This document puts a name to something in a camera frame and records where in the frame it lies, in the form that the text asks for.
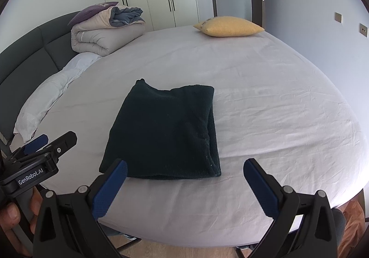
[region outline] human hand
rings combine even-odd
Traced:
[[[33,234],[35,233],[37,216],[40,211],[41,203],[42,197],[38,192],[37,188],[33,187],[33,195],[30,202],[30,209],[34,213],[34,217],[31,220],[31,228],[30,228]],[[3,231],[5,232],[10,242],[12,243],[13,247],[19,254],[30,257],[31,254],[27,251],[25,246],[21,244],[19,239],[12,231],[12,228],[14,228],[19,223],[20,219],[21,216],[19,208],[14,203],[10,203],[6,208],[0,210],[0,226],[1,228],[3,228]]]

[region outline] blue gripper pad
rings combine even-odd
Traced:
[[[251,160],[245,161],[244,176],[265,215],[277,219],[279,215],[278,198]]]
[[[35,140],[32,140],[29,144],[27,144],[24,147],[23,153],[25,155],[32,154],[38,151],[39,149],[41,149],[43,146],[46,146],[48,142],[49,142],[49,138],[47,137],[47,135],[42,134],[39,137],[37,137]]]
[[[107,213],[120,187],[127,178],[127,173],[127,163],[121,160],[92,200],[91,212],[95,220]]]

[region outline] white pillow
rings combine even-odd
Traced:
[[[72,58],[61,71],[41,83],[19,112],[14,133],[19,133],[24,143],[30,141],[42,119],[65,92],[69,83],[100,58],[101,56],[94,53],[80,53]]]

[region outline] screw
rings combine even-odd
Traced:
[[[319,195],[320,197],[325,197],[325,192],[324,192],[324,191],[322,191],[322,190],[318,190],[318,195]]]
[[[80,187],[78,187],[78,192],[79,193],[85,193],[89,188],[86,185],[82,185]]]
[[[291,186],[283,186],[283,190],[285,191],[285,193],[292,193],[293,192],[293,188]]]
[[[47,198],[52,197],[53,195],[54,193],[51,190],[46,193]]]

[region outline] mattress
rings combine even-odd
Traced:
[[[268,33],[213,38],[193,27],[146,33],[89,67],[36,131],[77,145],[43,185],[74,192],[99,175],[109,130],[137,79],[157,89],[211,85],[222,175],[201,180],[127,178],[100,222],[177,246],[260,241],[266,217],[244,179],[246,159],[300,193],[324,190],[332,207],[368,182],[368,145],[349,105],[311,62]],[[291,230],[298,227],[296,218]]]

